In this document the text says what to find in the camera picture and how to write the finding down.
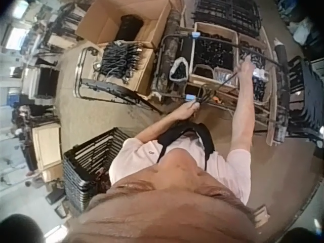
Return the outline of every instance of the cable bundle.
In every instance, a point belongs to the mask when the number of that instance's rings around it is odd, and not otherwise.
[[[109,43],[104,49],[98,71],[105,77],[114,76],[127,84],[137,70],[141,52],[142,44],[139,43]]]

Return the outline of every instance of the cardboard box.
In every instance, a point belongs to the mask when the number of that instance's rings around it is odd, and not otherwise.
[[[38,169],[42,172],[62,163],[59,124],[53,123],[32,129]]]
[[[50,167],[42,172],[42,178],[45,183],[56,180],[58,178],[63,178],[63,166],[62,164]]]
[[[218,34],[225,38],[231,39],[233,44],[236,44],[236,45],[238,44],[237,33],[231,29],[228,29],[228,28],[225,28],[225,27],[222,27],[219,25],[196,22],[194,31],[197,31],[197,32],[202,31],[204,33],[209,33],[209,34]],[[194,51],[195,51],[195,40],[193,40],[193,44],[192,44],[191,60],[190,60],[190,66],[189,66],[189,81],[191,83],[194,83],[197,85],[203,85],[206,83],[221,85],[222,82],[219,80],[199,76],[199,75],[193,73],[193,71],[194,71],[194,63],[193,63]],[[233,68],[237,65],[237,63],[238,63],[238,49],[233,47]],[[223,68],[219,68],[219,67],[216,67],[214,69],[214,71],[215,70],[219,70],[224,73],[233,74],[233,70],[227,70],[227,69],[223,69]],[[221,87],[221,91],[228,92],[236,87],[237,87],[237,82],[236,82],[236,79],[233,78],[231,80],[231,82],[229,82],[228,84],[225,84],[224,86]]]
[[[94,44],[114,41],[123,15],[133,14],[143,19],[144,25],[135,41],[156,49],[167,22],[169,0],[96,0],[80,22],[76,34]]]
[[[104,47],[100,48],[97,60],[101,61]],[[140,54],[140,60],[138,61],[137,70],[134,71],[133,77],[130,78],[128,84],[124,84],[119,78],[111,77],[109,82],[123,86],[131,91],[135,91],[141,95],[148,95],[151,87],[151,74],[153,69],[153,63],[155,60],[155,53],[153,49],[143,48]],[[94,78],[94,69],[90,71],[89,79]]]

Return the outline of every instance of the shoulder strap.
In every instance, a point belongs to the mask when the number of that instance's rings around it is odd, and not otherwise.
[[[196,124],[190,121],[172,127],[158,137],[157,141],[163,147],[157,159],[157,163],[164,156],[167,147],[175,140],[177,140],[179,137],[181,137],[183,134],[189,131],[196,132],[202,140],[202,144],[204,146],[204,151],[205,151],[205,170],[206,170],[207,161],[210,155],[215,151],[214,143],[208,128],[204,124],[202,123]]]

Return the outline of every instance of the metal frame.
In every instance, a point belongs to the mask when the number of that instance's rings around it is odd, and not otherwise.
[[[123,86],[119,86],[117,84],[111,82],[103,82],[88,78],[82,78],[83,68],[86,61],[87,54],[90,53],[92,56],[97,56],[99,51],[94,47],[86,47],[79,54],[79,58],[77,61],[77,65],[75,68],[75,80],[74,80],[74,88],[73,88],[73,96],[79,99],[85,100],[96,100],[117,104],[125,104],[125,105],[136,105],[144,109],[150,109],[158,112],[159,114],[163,114],[163,112],[157,109],[148,101],[144,100],[140,97],[136,92],[131,91]],[[99,99],[89,96],[83,96],[80,93],[81,87],[87,87],[88,89],[94,91],[104,91],[109,93],[115,97],[111,99]]]
[[[185,99],[185,88],[183,89],[183,92],[179,95],[175,95],[175,94],[169,94],[169,93],[166,93],[165,91],[162,91],[162,90],[159,90],[158,88],[158,82],[159,82],[159,79],[160,79],[160,68],[161,68],[161,58],[162,58],[162,54],[163,52],[165,51],[165,41],[166,39],[168,38],[184,38],[184,37],[192,37],[191,35],[192,33],[189,32],[187,34],[171,34],[171,35],[166,35],[164,36],[164,38],[162,39],[161,41],[161,47],[160,47],[160,50],[159,50],[159,54],[158,54],[158,59],[157,59],[157,65],[156,65],[156,70],[155,70],[155,73],[154,73],[154,81],[153,81],[153,91],[154,92],[157,92],[159,93],[161,96],[164,96],[164,97],[170,97],[170,98],[175,98],[175,99]],[[219,43],[225,43],[225,44],[229,44],[233,47],[236,47],[236,48],[239,48],[241,50],[247,50],[255,55],[258,55],[262,58],[264,58],[266,61],[269,61],[271,62],[272,64],[274,64],[276,66],[276,69],[277,69],[277,72],[276,72],[276,75],[278,77],[278,75],[280,76],[280,78],[278,78],[278,80],[287,80],[288,78],[288,74],[285,74],[286,71],[285,71],[285,63],[282,63],[282,62],[277,62],[276,60],[272,60],[258,52],[255,52],[253,50],[250,50],[246,47],[243,47],[241,45],[236,45],[236,44],[233,44],[233,43],[230,43],[230,42],[227,42],[227,41],[224,41],[224,40],[220,40],[220,39],[214,39],[214,38],[211,38],[211,37],[204,37],[204,36],[199,36],[195,39],[206,39],[206,40],[210,40],[210,41],[215,41],[215,42],[219,42]],[[231,94],[231,91],[230,92],[227,92],[227,93],[223,93],[221,91],[217,91],[220,95],[223,95],[223,96],[228,96],[229,99],[231,100],[237,100],[238,97],[234,96]],[[282,127],[283,123],[280,122],[280,121],[277,121],[276,118],[273,118],[271,119],[270,117],[276,117],[277,116],[277,113],[278,111],[280,110],[281,112],[283,113],[286,113],[286,109],[272,109],[271,108],[271,101],[269,101],[269,110],[267,110],[264,106],[262,105],[257,105],[255,104],[255,108],[258,109],[261,113],[258,114],[256,113],[255,116],[256,116],[256,123],[260,124],[260,125],[263,125],[265,127],[267,127],[268,129],[267,130],[260,130],[260,131],[256,131],[256,133],[260,133],[261,131],[266,131],[267,132],[267,143],[271,146],[273,142],[276,142],[277,140],[279,139],[275,139],[274,137],[277,136],[277,134],[279,132],[277,132],[278,128]],[[235,111],[236,107],[235,106],[226,106],[226,105],[222,105],[222,104],[217,104],[215,102],[206,102],[207,105],[210,105],[212,107],[216,107],[216,108],[219,108],[219,109],[223,109],[223,110],[227,110],[227,111]]]

